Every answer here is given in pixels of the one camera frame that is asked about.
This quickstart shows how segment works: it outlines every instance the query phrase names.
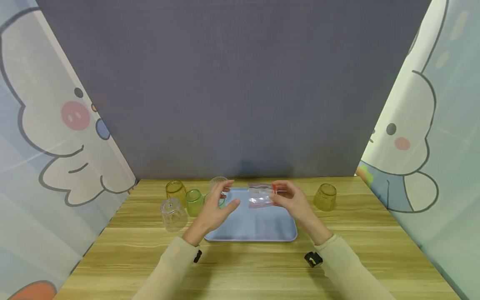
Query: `cup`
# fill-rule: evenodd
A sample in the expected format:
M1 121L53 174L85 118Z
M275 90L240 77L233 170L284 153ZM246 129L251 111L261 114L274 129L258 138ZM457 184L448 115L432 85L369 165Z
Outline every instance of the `cup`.
M173 180L167 183L165 186L165 193L167 194L167 199L177 198L180 201L181 206L187 207L185 201L185 195L187 194L187 189L180 180Z
M205 197L204 197L204 203L205 203L205 201L207 201L209 195L210 195L210 193L207 193L207 195L205 195ZM225 199L220 198L220 199L218 200L218 207L220 207L220 208L224 208L224 207L225 207Z
M168 232L179 231L188 222L188 215L177 198L166 199L160 206L163 225Z
M328 183L322 184L313 198L313 204L324 212L332 211L336 206L336 188Z
M187 213L189 216L198 216L204 206L204 198L199 190L190 190L185 195Z
M210 190L212 190L212 188L215 186L215 184L217 183L220 183L220 182L224 182L224 181L227 181L228 179L223 177L223 176L217 176L215 178L213 178L212 180L210 180ZM230 192L222 192L222 194L225 195L225 202L228 203L228 201L230 200Z

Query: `blue nose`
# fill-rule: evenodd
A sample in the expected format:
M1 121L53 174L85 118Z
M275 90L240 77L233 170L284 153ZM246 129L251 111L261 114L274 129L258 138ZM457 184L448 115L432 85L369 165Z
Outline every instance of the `blue nose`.
M102 140L108 140L110 138L110 132L108 131L102 119L98 119L96 121L95 129L96 133Z

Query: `wood grain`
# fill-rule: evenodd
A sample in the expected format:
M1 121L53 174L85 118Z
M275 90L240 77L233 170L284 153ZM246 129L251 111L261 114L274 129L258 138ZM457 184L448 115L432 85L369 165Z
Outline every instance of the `wood grain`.
M459 299L360 178L292 181L309 201L320 184L336 187L336 209L327 213L313 206L315 213L349 243L397 299ZM186 229L177 233L163 229L159 206L167 182L140 181L56 300L132 298L172 239ZM208 180L183 182L187 190L196 188L203 195L209 191ZM237 180L235 187L246 187L247 182ZM202 241L201 247L201 260L192 265L175 299L342 299L322 268L312 269L303 259L313 247L300 228L297 239L290 243Z

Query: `black clip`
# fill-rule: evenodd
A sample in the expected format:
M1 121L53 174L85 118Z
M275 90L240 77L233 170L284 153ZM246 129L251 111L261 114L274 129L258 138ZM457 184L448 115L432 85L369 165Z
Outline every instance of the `black clip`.
M321 265L324 262L322 257L318 255L317 252L308 252L304 258L312 268L318 264Z
M197 252L197 257L193 260L193 263L196 264L200 260L200 256L202 256L202 252L199 250Z

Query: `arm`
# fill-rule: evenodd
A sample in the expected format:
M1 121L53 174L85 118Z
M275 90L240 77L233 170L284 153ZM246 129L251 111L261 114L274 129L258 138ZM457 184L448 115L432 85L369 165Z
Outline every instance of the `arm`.
M392 300L395 299L382 284L361 264L348 244L328 228L313 213L301 189L290 181L278 180L278 194L270 194L276 205L282 206L305 229L318 254L323 258L325 275L335 284L347 300Z
M189 266L197 256L199 244L205 235L217 229L240 204L233 200L227 207L220 209L218 200L222 191L230 191L234 180L227 180L215 185L204 207L193 224L183 236L175 240L165 250L158 265L133 297L133 300L168 300L187 273Z

